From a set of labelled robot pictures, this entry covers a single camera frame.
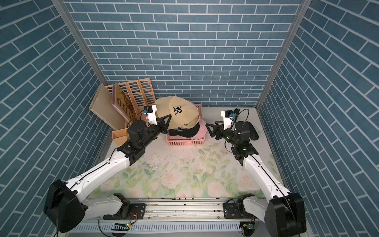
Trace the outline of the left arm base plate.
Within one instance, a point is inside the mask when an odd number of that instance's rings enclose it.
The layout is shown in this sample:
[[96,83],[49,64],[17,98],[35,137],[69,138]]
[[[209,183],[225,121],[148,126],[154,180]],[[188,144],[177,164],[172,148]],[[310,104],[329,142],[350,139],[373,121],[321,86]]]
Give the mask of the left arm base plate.
[[113,215],[104,215],[104,220],[138,220],[143,219],[146,210],[145,203],[123,204],[120,210]]

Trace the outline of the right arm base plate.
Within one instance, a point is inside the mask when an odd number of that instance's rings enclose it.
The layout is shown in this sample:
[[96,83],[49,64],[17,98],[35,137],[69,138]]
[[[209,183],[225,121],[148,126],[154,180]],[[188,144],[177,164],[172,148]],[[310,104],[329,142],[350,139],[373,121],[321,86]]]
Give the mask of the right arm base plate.
[[225,202],[223,204],[225,219],[252,219],[253,215],[246,212],[242,204]]

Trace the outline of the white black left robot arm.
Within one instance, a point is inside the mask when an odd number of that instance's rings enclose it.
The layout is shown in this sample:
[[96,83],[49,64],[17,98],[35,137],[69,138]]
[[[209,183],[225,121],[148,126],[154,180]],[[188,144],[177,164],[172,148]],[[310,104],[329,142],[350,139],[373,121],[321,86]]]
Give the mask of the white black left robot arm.
[[159,134],[168,133],[170,120],[171,116],[167,115],[155,122],[134,122],[128,129],[129,139],[115,148],[109,158],[75,178],[53,182],[48,189],[43,212],[57,232],[66,233],[83,220],[103,215],[116,219],[129,218],[130,201],[124,195],[115,193],[93,201],[87,200],[87,197],[113,175],[137,162]]

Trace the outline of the beige baseball cap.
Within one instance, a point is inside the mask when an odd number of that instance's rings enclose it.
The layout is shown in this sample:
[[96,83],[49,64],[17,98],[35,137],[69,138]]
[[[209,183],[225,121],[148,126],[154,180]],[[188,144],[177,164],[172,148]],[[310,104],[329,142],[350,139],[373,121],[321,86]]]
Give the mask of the beige baseball cap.
[[195,127],[200,120],[198,108],[180,97],[163,97],[157,99],[155,105],[159,118],[171,115],[168,129],[190,129]]

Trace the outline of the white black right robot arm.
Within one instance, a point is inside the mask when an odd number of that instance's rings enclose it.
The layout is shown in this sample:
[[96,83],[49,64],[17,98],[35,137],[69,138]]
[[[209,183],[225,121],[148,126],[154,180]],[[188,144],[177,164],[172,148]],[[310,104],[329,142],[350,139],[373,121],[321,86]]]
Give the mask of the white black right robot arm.
[[303,198],[285,188],[266,167],[251,144],[259,138],[251,123],[239,121],[235,129],[209,123],[206,127],[211,137],[225,139],[232,145],[234,157],[252,175],[265,196],[266,203],[254,195],[241,196],[238,201],[240,213],[252,214],[262,220],[272,237],[292,237],[306,232]]

